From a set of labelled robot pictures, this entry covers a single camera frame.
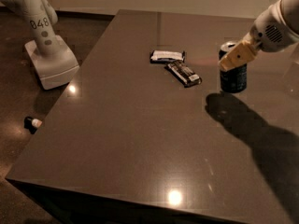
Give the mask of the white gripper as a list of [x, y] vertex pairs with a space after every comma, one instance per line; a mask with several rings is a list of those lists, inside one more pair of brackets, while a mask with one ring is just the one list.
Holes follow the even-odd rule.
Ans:
[[265, 10], [245, 35], [219, 61], [227, 72], [253, 61], [258, 53], [278, 52], [299, 41], [299, 0], [278, 0]]

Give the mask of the white robot base numbered 048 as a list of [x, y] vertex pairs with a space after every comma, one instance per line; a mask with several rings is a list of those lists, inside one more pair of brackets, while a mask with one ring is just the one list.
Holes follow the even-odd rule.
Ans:
[[48, 0], [0, 0], [21, 16], [29, 26], [33, 40], [24, 46], [44, 90], [71, 81], [79, 70], [71, 48], [53, 30], [58, 16]]

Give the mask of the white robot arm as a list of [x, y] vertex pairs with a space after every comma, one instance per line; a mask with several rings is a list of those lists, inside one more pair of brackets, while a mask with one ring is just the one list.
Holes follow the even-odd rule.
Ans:
[[258, 52], [278, 52], [299, 42], [299, 0], [278, 0], [219, 61], [224, 72], [253, 61]]

